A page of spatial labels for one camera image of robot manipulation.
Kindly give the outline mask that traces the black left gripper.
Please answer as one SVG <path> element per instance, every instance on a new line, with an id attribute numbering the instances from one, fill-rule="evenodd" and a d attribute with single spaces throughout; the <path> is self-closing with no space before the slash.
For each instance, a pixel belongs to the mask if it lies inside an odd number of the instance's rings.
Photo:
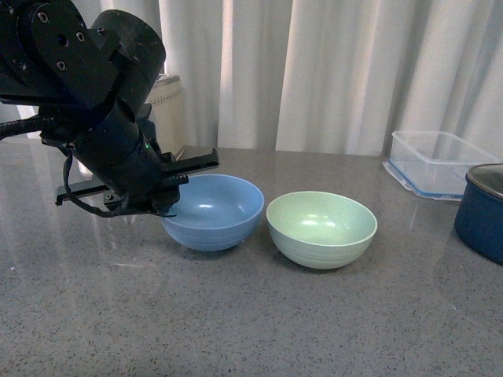
<path id="1" fill-rule="evenodd" d="M 64 184 L 56 204 L 69 200 L 100 217 L 152 214 L 170 217 L 189 175 L 219 165 L 218 153 L 176 161 L 160 150 L 152 106 L 143 104 L 137 117 L 120 105 L 66 146 Z"/>

